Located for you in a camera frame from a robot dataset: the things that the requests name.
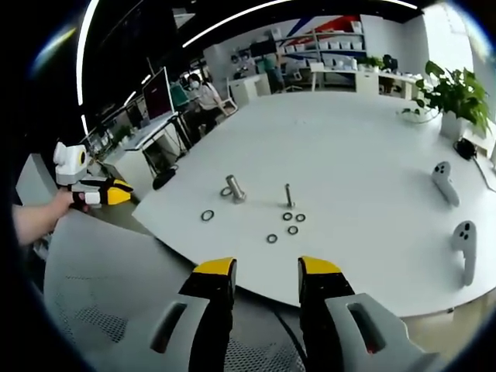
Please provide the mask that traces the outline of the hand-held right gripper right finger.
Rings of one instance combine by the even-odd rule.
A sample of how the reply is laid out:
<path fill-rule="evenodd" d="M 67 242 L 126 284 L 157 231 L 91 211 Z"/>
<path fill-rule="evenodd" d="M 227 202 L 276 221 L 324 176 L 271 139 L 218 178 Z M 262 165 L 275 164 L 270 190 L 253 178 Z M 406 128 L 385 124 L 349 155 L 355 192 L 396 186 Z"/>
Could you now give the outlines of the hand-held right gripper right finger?
<path fill-rule="evenodd" d="M 298 259 L 300 327 L 309 371 L 441 371 L 438 353 L 413 343 L 406 324 L 334 263 Z"/>

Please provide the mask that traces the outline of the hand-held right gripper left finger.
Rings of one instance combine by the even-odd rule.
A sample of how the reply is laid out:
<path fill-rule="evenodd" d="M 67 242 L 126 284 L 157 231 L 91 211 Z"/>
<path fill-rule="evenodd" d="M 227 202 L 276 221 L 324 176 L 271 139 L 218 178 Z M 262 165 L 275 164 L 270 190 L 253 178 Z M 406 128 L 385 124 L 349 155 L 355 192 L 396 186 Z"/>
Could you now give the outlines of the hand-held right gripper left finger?
<path fill-rule="evenodd" d="M 145 371 L 223 371 L 236 291 L 234 257 L 191 272 L 151 334 Z"/>

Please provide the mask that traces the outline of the person's left hand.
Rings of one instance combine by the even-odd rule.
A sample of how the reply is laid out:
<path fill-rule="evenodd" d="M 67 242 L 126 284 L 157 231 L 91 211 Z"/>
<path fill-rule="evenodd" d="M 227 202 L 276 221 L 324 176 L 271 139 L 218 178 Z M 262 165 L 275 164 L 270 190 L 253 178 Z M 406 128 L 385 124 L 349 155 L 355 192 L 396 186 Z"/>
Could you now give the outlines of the person's left hand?
<path fill-rule="evenodd" d="M 58 220 L 68 213 L 71 206 L 75 205 L 79 205 L 84 212 L 88 210 L 85 194 L 82 192 L 68 191 L 66 188 L 60 188 L 53 200 L 49 203 L 48 209 L 50 216 Z"/>

